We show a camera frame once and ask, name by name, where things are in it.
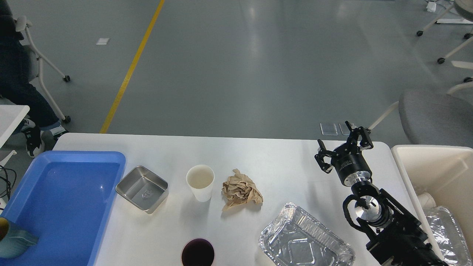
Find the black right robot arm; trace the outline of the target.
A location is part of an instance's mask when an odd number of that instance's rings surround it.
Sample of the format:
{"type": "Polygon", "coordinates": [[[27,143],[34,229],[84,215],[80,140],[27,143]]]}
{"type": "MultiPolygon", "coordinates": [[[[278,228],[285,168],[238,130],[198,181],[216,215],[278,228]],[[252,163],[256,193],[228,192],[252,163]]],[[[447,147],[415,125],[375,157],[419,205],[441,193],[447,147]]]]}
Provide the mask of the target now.
{"type": "Polygon", "coordinates": [[[373,184],[372,171],[362,155],[372,149],[371,131],[345,122],[347,141],[334,150],[326,149],[318,140],[314,156],[323,172],[335,170],[341,184],[349,187],[351,195],[342,204],[348,224],[369,238],[367,251],[380,265],[389,266],[445,266],[427,242],[428,235],[421,222],[385,189],[373,184]]]}

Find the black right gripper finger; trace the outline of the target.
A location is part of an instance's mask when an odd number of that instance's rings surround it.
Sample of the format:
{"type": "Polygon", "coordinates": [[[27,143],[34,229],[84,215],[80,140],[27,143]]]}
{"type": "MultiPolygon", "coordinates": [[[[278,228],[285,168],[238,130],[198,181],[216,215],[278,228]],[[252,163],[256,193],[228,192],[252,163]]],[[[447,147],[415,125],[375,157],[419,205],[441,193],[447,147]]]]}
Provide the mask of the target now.
{"type": "Polygon", "coordinates": [[[327,163],[324,158],[333,158],[337,155],[337,153],[332,150],[327,150],[324,142],[321,139],[317,139],[317,143],[319,145],[319,148],[318,153],[314,156],[314,158],[321,170],[323,170],[324,173],[329,174],[333,169],[333,165],[331,165],[331,163],[327,163]]]}
{"type": "Polygon", "coordinates": [[[347,141],[345,143],[344,151],[348,153],[361,153],[364,150],[374,148],[371,141],[371,130],[363,126],[355,127],[349,121],[345,121],[347,128],[350,130],[347,141]]]}

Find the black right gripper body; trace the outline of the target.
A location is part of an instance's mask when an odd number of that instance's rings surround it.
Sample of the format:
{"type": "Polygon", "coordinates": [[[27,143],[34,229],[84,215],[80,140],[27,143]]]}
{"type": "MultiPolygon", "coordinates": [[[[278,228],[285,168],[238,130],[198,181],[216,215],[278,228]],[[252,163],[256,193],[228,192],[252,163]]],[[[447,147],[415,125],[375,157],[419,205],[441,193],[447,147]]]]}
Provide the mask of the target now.
{"type": "Polygon", "coordinates": [[[357,145],[341,145],[335,148],[336,155],[331,164],[338,178],[346,187],[351,187],[360,181],[371,181],[372,171],[357,145]]]}

